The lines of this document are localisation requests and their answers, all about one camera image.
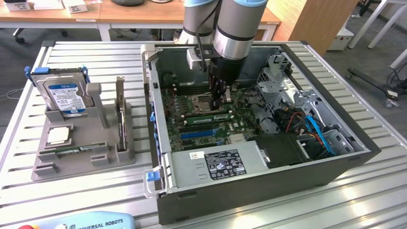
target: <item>power supply label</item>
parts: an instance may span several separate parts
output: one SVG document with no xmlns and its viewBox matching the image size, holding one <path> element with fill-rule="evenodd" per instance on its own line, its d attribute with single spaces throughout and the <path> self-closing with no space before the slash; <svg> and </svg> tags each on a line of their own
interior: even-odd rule
<svg viewBox="0 0 407 229">
<path fill-rule="evenodd" d="M 205 154 L 204 160 L 212 180 L 219 180 L 247 173 L 237 149 Z"/>
</svg>

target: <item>white box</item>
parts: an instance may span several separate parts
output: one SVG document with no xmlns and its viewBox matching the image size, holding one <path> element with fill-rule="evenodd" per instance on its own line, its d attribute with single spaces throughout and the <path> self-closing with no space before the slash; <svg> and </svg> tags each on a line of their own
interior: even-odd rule
<svg viewBox="0 0 407 229">
<path fill-rule="evenodd" d="M 332 41 L 328 51 L 332 51 L 332 50 L 343 51 L 343 49 L 348 45 L 352 37 L 353 37 L 353 33 L 351 31 L 348 31 L 345 28 L 341 28 L 339 30 L 339 33 L 336 34 L 336 37 Z"/>
<path fill-rule="evenodd" d="M 8 11 L 31 10 L 28 2 L 4 3 Z"/>
<path fill-rule="evenodd" d="M 87 3 L 83 0 L 63 0 L 68 13 L 88 11 Z"/>
<path fill-rule="evenodd" d="M 61 0 L 33 0 L 35 10 L 61 10 L 63 8 Z"/>
</svg>

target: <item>wooden desk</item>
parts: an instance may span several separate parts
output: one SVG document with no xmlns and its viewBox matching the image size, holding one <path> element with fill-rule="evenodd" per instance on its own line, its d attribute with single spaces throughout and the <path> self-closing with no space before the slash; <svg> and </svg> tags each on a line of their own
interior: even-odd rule
<svg viewBox="0 0 407 229">
<path fill-rule="evenodd" d="M 184 3 L 172 0 L 159 4 L 145 0 L 140 6 L 123 7 L 105 0 L 100 9 L 100 23 L 109 23 L 100 32 L 103 41 L 108 38 L 108 29 L 181 29 L 184 21 Z M 271 41 L 280 20 L 268 9 L 264 10 L 259 29 L 265 30 L 263 40 Z"/>
<path fill-rule="evenodd" d="M 77 22 L 91 20 L 99 22 L 100 4 L 88 5 L 88 11 L 81 13 L 67 13 L 67 10 L 24 10 L 8 12 L 4 1 L 0 0 L 0 21 L 12 22 Z"/>
<path fill-rule="evenodd" d="M 65 10 L 25 10 L 8 12 L 0 0 L 0 28 L 99 29 L 101 41 L 109 41 L 109 29 L 181 29 L 184 5 L 179 0 L 124 7 L 111 0 L 88 5 L 88 11 L 68 14 Z M 265 9 L 259 30 L 261 40 L 271 41 L 280 20 Z"/>
<path fill-rule="evenodd" d="M 100 4 L 88 5 L 87 12 L 73 14 L 68 14 L 65 9 L 8 12 L 0 0 L 0 28 L 97 29 L 99 16 Z"/>
</svg>

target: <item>blue cable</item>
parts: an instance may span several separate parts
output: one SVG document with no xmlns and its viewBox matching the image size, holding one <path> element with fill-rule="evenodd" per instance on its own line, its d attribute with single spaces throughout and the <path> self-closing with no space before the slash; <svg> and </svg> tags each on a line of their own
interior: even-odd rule
<svg viewBox="0 0 407 229">
<path fill-rule="evenodd" d="M 331 149 L 331 146 L 329 146 L 329 143 L 327 142 L 325 138 L 324 138 L 324 135 L 323 135 L 323 132 L 320 131 L 319 129 L 319 126 L 316 124 L 316 121 L 313 120 L 313 118 L 311 116 L 305 116 L 305 118 L 309 120 L 316 132 L 317 132 L 317 135 L 320 137 L 320 140 L 323 141 L 324 145 L 325 145 L 325 150 L 328 151 L 328 153 L 333 156 L 336 156 L 335 152 L 332 151 Z"/>
</svg>

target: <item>blue hard drive label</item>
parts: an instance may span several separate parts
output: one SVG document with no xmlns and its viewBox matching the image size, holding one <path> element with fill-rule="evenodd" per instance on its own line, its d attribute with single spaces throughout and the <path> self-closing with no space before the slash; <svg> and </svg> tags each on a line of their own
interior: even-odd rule
<svg viewBox="0 0 407 229">
<path fill-rule="evenodd" d="M 85 110 L 81 96 L 77 95 L 77 85 L 56 84 L 48 86 L 49 93 L 61 112 L 67 114 L 81 113 Z"/>
</svg>

